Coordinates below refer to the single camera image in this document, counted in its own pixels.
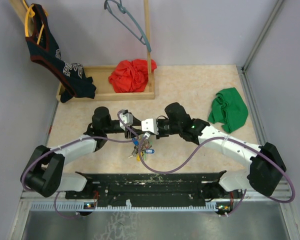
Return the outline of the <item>large metal keyring with keys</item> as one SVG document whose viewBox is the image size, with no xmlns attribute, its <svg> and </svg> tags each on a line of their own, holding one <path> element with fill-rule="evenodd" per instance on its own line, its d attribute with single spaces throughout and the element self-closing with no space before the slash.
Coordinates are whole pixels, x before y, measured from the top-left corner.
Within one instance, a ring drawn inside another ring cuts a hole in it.
<svg viewBox="0 0 300 240">
<path fill-rule="evenodd" d="M 142 157 L 143 161 L 145 162 L 148 155 L 155 153 L 152 145 L 151 135 L 149 133 L 144 133 L 143 135 L 132 138 L 132 142 L 134 147 L 132 153 L 128 157 L 129 159 L 135 158 L 138 162 L 140 162 L 140 157 Z"/>
</svg>

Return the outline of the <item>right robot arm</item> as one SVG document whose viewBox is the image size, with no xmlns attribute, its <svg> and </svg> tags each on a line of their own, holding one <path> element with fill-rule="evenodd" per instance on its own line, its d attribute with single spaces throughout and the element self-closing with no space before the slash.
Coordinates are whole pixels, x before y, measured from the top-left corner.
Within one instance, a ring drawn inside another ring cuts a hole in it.
<svg viewBox="0 0 300 240">
<path fill-rule="evenodd" d="M 244 168 L 225 171 L 213 185 L 213 192 L 225 198 L 230 192 L 239 189 L 254 189 L 270 197 L 281 181 L 286 166 L 277 148 L 266 142 L 264 145 L 248 143 L 232 137 L 207 121 L 191 118 L 178 102 L 165 108 L 167 117 L 157 120 L 158 137 L 179 135 L 187 142 L 202 144 L 226 157 L 231 158 Z"/>
</svg>

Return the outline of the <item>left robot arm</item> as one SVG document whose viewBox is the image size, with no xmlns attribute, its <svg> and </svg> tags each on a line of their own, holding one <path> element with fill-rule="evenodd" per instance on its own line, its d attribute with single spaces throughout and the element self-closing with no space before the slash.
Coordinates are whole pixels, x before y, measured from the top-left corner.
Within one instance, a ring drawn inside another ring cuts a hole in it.
<svg viewBox="0 0 300 240">
<path fill-rule="evenodd" d="M 26 191 L 37 192 L 47 198 L 57 192 L 77 192 L 87 199 L 93 195 L 94 186 L 88 183 L 82 173 L 65 173 L 64 167 L 78 158 L 100 150 L 110 141 L 109 134 L 123 133 L 123 143 L 141 133 L 135 129 L 141 121 L 127 110 L 117 113 L 118 119 L 111 118 L 107 107 L 98 107 L 92 116 L 92 122 L 86 132 L 74 141 L 56 147 L 39 145 L 33 151 L 20 182 Z"/>
</svg>

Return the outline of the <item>red cloth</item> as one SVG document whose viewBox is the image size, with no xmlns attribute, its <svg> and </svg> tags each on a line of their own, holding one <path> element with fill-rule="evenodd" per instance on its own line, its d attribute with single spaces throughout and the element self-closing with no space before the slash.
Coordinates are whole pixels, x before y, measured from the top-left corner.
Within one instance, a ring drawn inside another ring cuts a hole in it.
<svg viewBox="0 0 300 240">
<path fill-rule="evenodd" d="M 116 93 L 144 92 L 149 82 L 148 61 L 123 60 L 108 77 L 108 81 Z"/>
</svg>

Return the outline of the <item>wooden rack tray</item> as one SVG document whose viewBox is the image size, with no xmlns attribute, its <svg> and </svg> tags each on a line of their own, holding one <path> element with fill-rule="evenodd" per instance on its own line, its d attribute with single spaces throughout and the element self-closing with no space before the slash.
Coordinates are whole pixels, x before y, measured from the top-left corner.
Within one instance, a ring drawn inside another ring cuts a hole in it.
<svg viewBox="0 0 300 240">
<path fill-rule="evenodd" d="M 25 31 L 29 30 L 32 33 L 34 29 L 34 23 L 28 23 L 28 17 L 32 17 L 31 10 L 26 0 L 9 0 L 15 13 L 24 25 Z M 127 101 L 127 100 L 153 100 L 155 99 L 155 77 L 152 71 L 152 59 L 151 59 L 151 46 L 150 46 L 150 14 L 149 14 L 149 1 L 144 0 L 144 20 L 145 20 L 145 32 L 133 18 L 133 16 L 122 6 L 122 1 L 115 2 L 119 7 L 119 10 L 126 13 L 137 26 L 140 31 L 140 41 L 146 46 L 147 49 L 147 74 L 148 82 L 143 92 L 127 92 L 116 93 L 112 85 L 109 83 L 108 77 L 115 70 L 116 65 L 97 65 L 97 66 L 85 66 L 84 71 L 88 77 L 92 77 L 93 84 L 96 86 L 96 92 L 94 99 L 91 98 L 72 98 L 71 101 Z M 61 95 L 65 92 L 65 88 L 60 83 L 56 93 L 56 99 L 61 102 Z"/>
</svg>

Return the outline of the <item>green cloth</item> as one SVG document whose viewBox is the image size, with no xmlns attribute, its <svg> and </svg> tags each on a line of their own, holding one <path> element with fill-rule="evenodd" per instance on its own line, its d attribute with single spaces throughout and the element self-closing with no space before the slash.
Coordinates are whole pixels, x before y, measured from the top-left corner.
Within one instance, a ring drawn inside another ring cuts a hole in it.
<svg viewBox="0 0 300 240">
<path fill-rule="evenodd" d="M 208 121 L 221 123 L 226 133 L 243 127 L 249 115 L 248 108 L 235 87 L 224 88 L 216 93 L 211 104 Z"/>
</svg>

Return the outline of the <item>navy tank top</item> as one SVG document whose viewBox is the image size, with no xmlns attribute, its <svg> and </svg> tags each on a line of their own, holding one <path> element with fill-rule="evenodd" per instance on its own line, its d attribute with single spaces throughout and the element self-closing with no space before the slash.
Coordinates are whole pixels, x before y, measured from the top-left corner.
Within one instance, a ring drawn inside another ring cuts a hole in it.
<svg viewBox="0 0 300 240">
<path fill-rule="evenodd" d="M 54 36 L 52 35 L 47 15 L 40 4 L 34 4 L 32 10 L 34 16 L 34 30 L 25 37 L 28 46 L 30 60 L 49 70 L 65 88 L 61 94 L 61 103 L 66 103 L 72 98 L 95 98 L 96 86 L 93 84 L 93 78 L 87 77 L 82 64 L 67 63 L 62 60 L 61 50 Z M 44 30 L 42 38 L 37 45 L 37 36 L 40 32 L 42 22 Z"/>
</svg>

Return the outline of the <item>yellow clothes hanger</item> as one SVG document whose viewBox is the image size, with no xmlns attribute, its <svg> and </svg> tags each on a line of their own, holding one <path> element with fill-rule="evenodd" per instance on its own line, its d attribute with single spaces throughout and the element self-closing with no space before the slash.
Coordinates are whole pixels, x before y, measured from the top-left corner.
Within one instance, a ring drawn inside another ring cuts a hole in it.
<svg viewBox="0 0 300 240">
<path fill-rule="evenodd" d="M 31 4 L 28 6 L 28 3 L 26 0 L 22 0 L 22 4 L 26 9 L 25 18 L 24 18 L 24 32 L 26 37 L 30 37 L 30 33 L 32 34 L 34 32 L 34 16 L 35 12 L 33 11 L 34 4 Z M 45 25 L 43 21 L 41 21 L 41 28 L 39 33 L 36 33 L 35 36 L 37 36 L 36 44 L 39 45 L 42 39 L 42 34 L 44 31 Z"/>
</svg>

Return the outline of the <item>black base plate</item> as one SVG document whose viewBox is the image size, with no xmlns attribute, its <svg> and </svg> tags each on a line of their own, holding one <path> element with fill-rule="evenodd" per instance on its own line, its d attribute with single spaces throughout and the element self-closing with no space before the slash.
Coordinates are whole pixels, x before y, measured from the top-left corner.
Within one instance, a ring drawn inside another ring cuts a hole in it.
<svg viewBox="0 0 300 240">
<path fill-rule="evenodd" d="M 67 191 L 67 200 L 92 199 L 99 207 L 204 207 L 206 202 L 229 196 L 219 173 L 83 174 L 87 178 L 80 192 Z"/>
</svg>

